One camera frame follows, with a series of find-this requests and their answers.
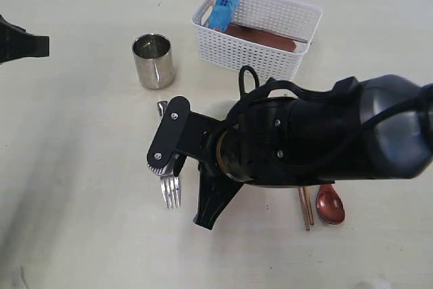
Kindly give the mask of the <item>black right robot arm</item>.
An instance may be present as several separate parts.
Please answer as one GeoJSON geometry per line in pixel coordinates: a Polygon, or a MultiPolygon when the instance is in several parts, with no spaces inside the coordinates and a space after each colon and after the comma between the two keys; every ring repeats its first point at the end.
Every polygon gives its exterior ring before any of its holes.
{"type": "Polygon", "coordinates": [[[309,91],[270,79],[242,93],[208,146],[193,220],[206,229],[244,185],[412,179],[432,162],[432,86],[389,74],[309,91]]]}

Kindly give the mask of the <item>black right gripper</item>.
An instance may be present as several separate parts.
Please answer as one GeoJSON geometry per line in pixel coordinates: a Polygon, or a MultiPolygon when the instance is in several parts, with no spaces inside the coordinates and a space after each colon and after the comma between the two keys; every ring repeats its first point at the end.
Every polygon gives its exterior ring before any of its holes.
{"type": "Polygon", "coordinates": [[[290,168],[288,108],[292,97],[261,99],[226,123],[206,141],[212,160],[200,162],[198,209],[193,222],[212,230],[219,215],[243,184],[259,187],[299,187],[304,178],[290,168]]]}

